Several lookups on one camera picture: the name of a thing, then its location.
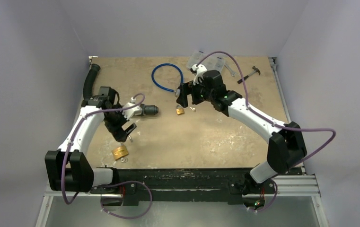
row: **gray wall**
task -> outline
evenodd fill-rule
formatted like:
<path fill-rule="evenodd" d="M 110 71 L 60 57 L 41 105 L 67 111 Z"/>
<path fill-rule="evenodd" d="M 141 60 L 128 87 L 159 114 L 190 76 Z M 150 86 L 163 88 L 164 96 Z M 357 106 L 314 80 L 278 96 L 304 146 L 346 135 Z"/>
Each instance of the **gray wall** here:
<path fill-rule="evenodd" d="M 332 226 L 360 226 L 360 1 L 310 1 L 279 55 L 291 118 L 337 130 L 306 162 Z M 309 150 L 329 134 L 305 133 Z"/>
<path fill-rule="evenodd" d="M 33 226 L 88 60 L 56 0 L 0 0 L 0 226 Z"/>
<path fill-rule="evenodd" d="M 89 55 L 277 56 L 308 0 L 61 0 Z"/>

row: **table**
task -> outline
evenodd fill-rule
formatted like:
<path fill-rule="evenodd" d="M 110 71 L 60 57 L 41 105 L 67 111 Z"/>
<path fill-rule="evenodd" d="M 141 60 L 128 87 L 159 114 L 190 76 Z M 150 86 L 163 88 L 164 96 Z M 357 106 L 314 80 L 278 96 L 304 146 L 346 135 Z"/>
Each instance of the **table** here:
<path fill-rule="evenodd" d="M 184 82 L 193 79 L 186 68 L 189 57 L 125 57 L 93 58 L 92 63 L 101 67 L 94 84 L 94 94 L 100 86 L 110 86 L 120 94 L 123 105 L 130 97 L 142 92 L 144 104 L 156 105 L 156 116 L 134 117 L 137 128 L 132 132 L 134 140 L 125 145 L 129 151 L 128 162 L 113 159 L 112 150 L 120 146 L 101 124 L 88 149 L 87 159 L 93 167 L 115 168 L 208 168 L 254 167 L 266 160 L 267 144 L 254 131 L 242 123 L 225 116 L 204 102 L 195 105 L 196 112 L 186 108 L 185 114 L 176 114 L 176 97 L 158 88 L 151 80 L 152 70 L 159 64 L 177 65 L 184 74 Z M 235 57 L 246 75 L 256 66 L 261 75 L 254 74 L 247 81 L 249 102 L 268 115 L 287 122 L 276 79 L 266 56 Z M 233 70 L 235 64 L 226 59 Z M 240 78 L 222 71 L 223 82 L 228 90 L 245 96 Z M 168 88 L 177 88 L 180 81 L 176 69 L 166 66 L 155 73 L 156 81 Z"/>

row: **tabletop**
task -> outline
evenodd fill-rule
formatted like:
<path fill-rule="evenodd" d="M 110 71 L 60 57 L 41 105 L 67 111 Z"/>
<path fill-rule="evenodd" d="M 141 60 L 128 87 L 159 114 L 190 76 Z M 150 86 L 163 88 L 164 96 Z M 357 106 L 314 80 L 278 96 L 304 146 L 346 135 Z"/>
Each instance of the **tabletop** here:
<path fill-rule="evenodd" d="M 120 103 L 129 102 L 130 97 L 142 92 L 144 104 L 156 105 L 155 116 L 134 117 L 124 127 L 136 123 L 131 133 L 133 142 L 124 144 L 129 151 L 125 163 L 113 159 L 112 150 L 120 146 L 107 131 L 104 124 L 98 127 L 88 149 L 87 159 L 93 167 L 115 168 L 213 168 L 254 167 L 266 160 L 266 142 L 239 121 L 217 112 L 209 102 L 190 105 L 193 112 L 185 108 L 185 114 L 176 114 L 174 93 L 158 88 L 151 80 L 152 70 L 159 64 L 171 63 L 184 74 L 184 82 L 193 79 L 186 68 L 189 57 L 123 57 L 93 58 L 92 63 L 101 67 L 94 84 L 94 94 L 99 87 L 109 86 L 120 94 Z M 280 93 L 273 71 L 266 56 L 236 56 L 243 74 L 256 66 L 261 74 L 246 80 L 248 101 L 256 108 L 275 119 L 287 122 Z M 237 70 L 230 59 L 227 63 Z M 222 71 L 227 90 L 245 96 L 243 86 L 237 83 L 240 77 L 232 77 L 226 68 Z M 165 66 L 155 73 L 156 81 L 171 89 L 180 82 L 179 72 Z"/>

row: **brass padlock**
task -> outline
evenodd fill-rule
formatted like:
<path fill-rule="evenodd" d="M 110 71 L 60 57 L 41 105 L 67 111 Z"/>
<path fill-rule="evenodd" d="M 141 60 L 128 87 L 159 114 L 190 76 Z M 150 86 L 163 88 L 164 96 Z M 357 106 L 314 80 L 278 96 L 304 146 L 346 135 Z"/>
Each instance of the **brass padlock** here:
<path fill-rule="evenodd" d="M 112 150 L 112 153 L 113 153 L 113 158 L 117 161 L 118 159 L 121 159 L 122 157 L 127 156 L 128 150 L 124 144 L 121 144 L 121 146 Z"/>
<path fill-rule="evenodd" d="M 177 111 L 177 115 L 184 114 L 184 108 L 182 106 L 180 106 L 180 105 L 177 105 L 176 111 Z"/>

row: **blue hose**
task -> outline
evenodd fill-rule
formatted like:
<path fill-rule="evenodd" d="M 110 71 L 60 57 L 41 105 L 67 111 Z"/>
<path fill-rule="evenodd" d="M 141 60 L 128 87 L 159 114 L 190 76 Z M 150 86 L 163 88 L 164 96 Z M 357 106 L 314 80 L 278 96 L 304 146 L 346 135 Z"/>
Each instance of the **blue hose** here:
<path fill-rule="evenodd" d="M 177 67 L 176 65 L 170 64 L 170 63 L 160 64 L 160 65 L 156 66 L 156 67 L 153 69 L 153 71 L 152 71 L 152 81 L 153 81 L 154 84 L 156 84 L 156 86 L 158 86 L 159 88 L 161 88 L 161 89 L 163 89 L 163 90 L 165 90 L 165 91 L 174 92 L 173 89 L 169 89 L 169 88 L 167 88 L 167 87 L 164 87 L 164 86 L 158 84 L 158 83 L 156 82 L 156 80 L 155 80 L 155 71 L 156 71 L 158 68 L 162 67 L 162 66 L 172 66 L 172 67 L 176 68 L 176 69 L 178 70 L 178 72 L 180 73 L 180 77 L 181 77 L 181 79 L 180 79 L 180 84 L 182 84 L 182 83 L 184 82 L 183 72 L 181 71 L 181 69 L 180 69 L 179 67 Z"/>

